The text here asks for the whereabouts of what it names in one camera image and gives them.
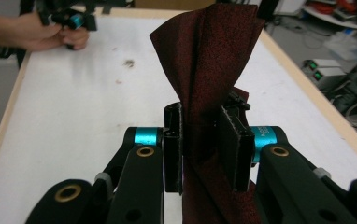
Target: human hand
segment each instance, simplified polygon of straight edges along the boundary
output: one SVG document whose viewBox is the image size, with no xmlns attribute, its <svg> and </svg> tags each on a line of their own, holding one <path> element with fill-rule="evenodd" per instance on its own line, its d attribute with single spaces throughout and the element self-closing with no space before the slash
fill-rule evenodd
<svg viewBox="0 0 357 224">
<path fill-rule="evenodd" d="M 60 24 L 43 26 L 36 12 L 18 18 L 0 17 L 0 47 L 38 51 L 69 44 L 84 49 L 88 39 L 89 32 L 83 27 L 70 30 Z"/>
</svg>

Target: cyan component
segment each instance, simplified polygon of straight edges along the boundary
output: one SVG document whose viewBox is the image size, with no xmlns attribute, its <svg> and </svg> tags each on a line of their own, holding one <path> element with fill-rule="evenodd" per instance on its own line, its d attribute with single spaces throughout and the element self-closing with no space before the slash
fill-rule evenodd
<svg viewBox="0 0 357 224">
<path fill-rule="evenodd" d="M 158 139 L 158 128 L 138 128 L 136 129 L 135 143 L 142 145 L 156 146 Z"/>
<path fill-rule="evenodd" d="M 278 139 L 272 127 L 254 126 L 251 127 L 251 130 L 254 133 L 254 146 L 255 146 L 253 163 L 257 163 L 260 161 L 261 149 L 266 145 L 276 144 L 278 142 Z"/>
</svg>

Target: table surface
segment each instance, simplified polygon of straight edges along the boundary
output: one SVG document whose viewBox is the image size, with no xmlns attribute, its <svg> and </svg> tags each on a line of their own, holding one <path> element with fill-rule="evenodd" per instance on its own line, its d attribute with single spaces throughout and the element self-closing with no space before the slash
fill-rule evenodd
<svg viewBox="0 0 357 224">
<path fill-rule="evenodd" d="M 0 126 L 0 224 L 23 223 L 58 182 L 92 183 L 127 127 L 164 125 L 164 107 L 179 98 L 149 34 L 179 13 L 113 9 L 98 18 L 86 49 L 27 54 Z M 251 126 L 280 126 L 344 189 L 357 178 L 357 132 L 267 33 L 236 86 L 250 93 Z M 180 208 L 178 195 L 165 194 L 165 223 L 181 223 Z"/>
</svg>

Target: dark red cloth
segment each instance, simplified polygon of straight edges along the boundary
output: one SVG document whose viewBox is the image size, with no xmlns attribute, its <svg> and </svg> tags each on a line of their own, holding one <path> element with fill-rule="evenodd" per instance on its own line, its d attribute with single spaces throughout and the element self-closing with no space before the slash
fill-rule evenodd
<svg viewBox="0 0 357 224">
<path fill-rule="evenodd" d="M 231 191 L 215 142 L 219 108 L 264 26 L 256 15 L 257 6 L 215 4 L 178 15 L 150 35 L 182 104 L 183 223 L 260 223 L 254 185 L 247 193 Z"/>
</svg>

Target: table stain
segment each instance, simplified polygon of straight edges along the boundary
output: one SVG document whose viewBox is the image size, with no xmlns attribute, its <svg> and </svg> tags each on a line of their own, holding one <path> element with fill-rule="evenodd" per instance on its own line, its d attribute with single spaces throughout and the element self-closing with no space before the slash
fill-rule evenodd
<svg viewBox="0 0 357 224">
<path fill-rule="evenodd" d="M 127 68 L 133 68 L 135 66 L 135 61 L 133 60 L 126 60 L 123 66 Z"/>
</svg>

